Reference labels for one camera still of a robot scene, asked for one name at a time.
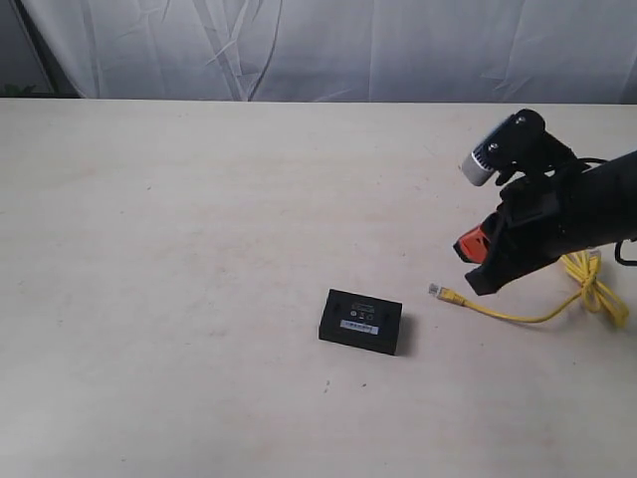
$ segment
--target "white table surface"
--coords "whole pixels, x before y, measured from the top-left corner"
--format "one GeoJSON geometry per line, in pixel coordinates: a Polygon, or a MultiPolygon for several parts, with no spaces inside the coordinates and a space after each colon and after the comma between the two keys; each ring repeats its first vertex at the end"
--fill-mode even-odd
{"type": "MultiPolygon", "coordinates": [[[[536,109],[637,148],[635,108],[536,109]]],[[[635,476],[631,329],[427,295],[473,297],[451,246],[498,190],[458,164],[516,110],[0,101],[0,476],[635,476]],[[319,341],[329,288],[402,302],[402,355],[319,341]]],[[[555,265],[482,302],[574,290],[555,265]]]]}

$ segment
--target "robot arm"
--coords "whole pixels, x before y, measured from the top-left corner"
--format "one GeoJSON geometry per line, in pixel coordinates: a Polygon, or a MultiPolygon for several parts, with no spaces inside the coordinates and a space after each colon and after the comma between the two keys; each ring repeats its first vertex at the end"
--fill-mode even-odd
{"type": "Polygon", "coordinates": [[[480,264],[466,278],[478,295],[494,294],[563,254],[637,238],[637,151],[605,161],[578,158],[545,130],[542,117],[521,110],[500,124],[465,159],[477,186],[494,173],[501,204],[454,245],[480,264]],[[522,177],[511,180],[516,173],[522,177]]]}

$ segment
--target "white label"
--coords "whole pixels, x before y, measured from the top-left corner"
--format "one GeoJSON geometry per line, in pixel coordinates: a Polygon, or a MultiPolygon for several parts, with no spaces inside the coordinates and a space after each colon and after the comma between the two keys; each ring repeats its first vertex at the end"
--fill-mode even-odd
{"type": "Polygon", "coordinates": [[[378,335],[378,327],[369,326],[367,324],[359,324],[352,321],[340,321],[340,326],[351,331],[365,332],[366,334],[378,335]]]}

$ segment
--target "table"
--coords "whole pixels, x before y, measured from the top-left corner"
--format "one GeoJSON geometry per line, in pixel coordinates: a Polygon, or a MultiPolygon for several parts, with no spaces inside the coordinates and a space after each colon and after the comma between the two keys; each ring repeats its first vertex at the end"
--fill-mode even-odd
{"type": "MultiPolygon", "coordinates": [[[[634,476],[635,329],[427,295],[473,297],[451,245],[498,191],[458,164],[518,108],[0,101],[0,474],[634,476]],[[319,341],[329,288],[402,302],[401,355],[319,341]]],[[[634,107],[535,108],[637,147],[634,107]]],[[[482,303],[574,290],[554,265],[482,303]]]]}

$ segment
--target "white backdrop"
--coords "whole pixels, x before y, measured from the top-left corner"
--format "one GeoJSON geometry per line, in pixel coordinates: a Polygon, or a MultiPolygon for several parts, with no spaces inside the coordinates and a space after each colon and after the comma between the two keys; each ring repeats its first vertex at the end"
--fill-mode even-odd
{"type": "Polygon", "coordinates": [[[90,98],[637,103],[634,0],[23,0],[90,98]]]}

